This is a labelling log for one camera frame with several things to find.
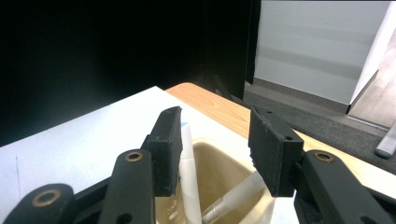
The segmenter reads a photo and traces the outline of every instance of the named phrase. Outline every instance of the black backdrop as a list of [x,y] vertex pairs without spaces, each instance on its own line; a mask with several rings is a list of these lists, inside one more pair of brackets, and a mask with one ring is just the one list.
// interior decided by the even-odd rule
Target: black backdrop
[[260,1],[126,2],[0,3],[0,146],[152,86],[242,98]]

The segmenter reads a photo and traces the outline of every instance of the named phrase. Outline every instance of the wooden surface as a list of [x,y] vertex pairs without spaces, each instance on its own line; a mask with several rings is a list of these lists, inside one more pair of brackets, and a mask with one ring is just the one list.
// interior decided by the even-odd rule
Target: wooden surface
[[[221,125],[248,139],[250,110],[228,101],[191,83],[182,83],[166,90],[177,99],[194,107]],[[339,157],[359,181],[376,191],[396,199],[396,176],[355,157],[330,147],[303,133],[304,150],[320,149]]]

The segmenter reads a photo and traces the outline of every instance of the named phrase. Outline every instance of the gray carpet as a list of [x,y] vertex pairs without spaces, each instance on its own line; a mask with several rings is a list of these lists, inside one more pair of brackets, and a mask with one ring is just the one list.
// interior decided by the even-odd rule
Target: gray carpet
[[381,137],[249,91],[245,91],[243,103],[246,106],[267,107],[277,113],[291,128],[396,175],[396,156],[385,160],[374,154]]

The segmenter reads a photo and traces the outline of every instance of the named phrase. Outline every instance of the white panel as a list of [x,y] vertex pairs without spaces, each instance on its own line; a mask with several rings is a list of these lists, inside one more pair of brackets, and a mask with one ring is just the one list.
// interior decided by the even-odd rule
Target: white panel
[[255,77],[349,104],[387,2],[262,2]]

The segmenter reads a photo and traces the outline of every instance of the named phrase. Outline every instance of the white wall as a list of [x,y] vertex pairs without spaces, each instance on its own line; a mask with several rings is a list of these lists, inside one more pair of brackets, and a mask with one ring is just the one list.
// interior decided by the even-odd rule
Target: white wall
[[349,105],[389,2],[262,2],[255,77]]
[[396,2],[391,2],[387,10],[384,20],[379,27],[378,33],[376,34],[374,43],[370,49],[369,55],[367,56],[366,63],[361,71],[361,77],[359,78],[358,84],[355,91],[353,92],[350,103],[356,99],[361,90],[372,78],[373,74],[378,70],[378,66],[381,63],[384,53],[387,50],[390,38],[396,28]]

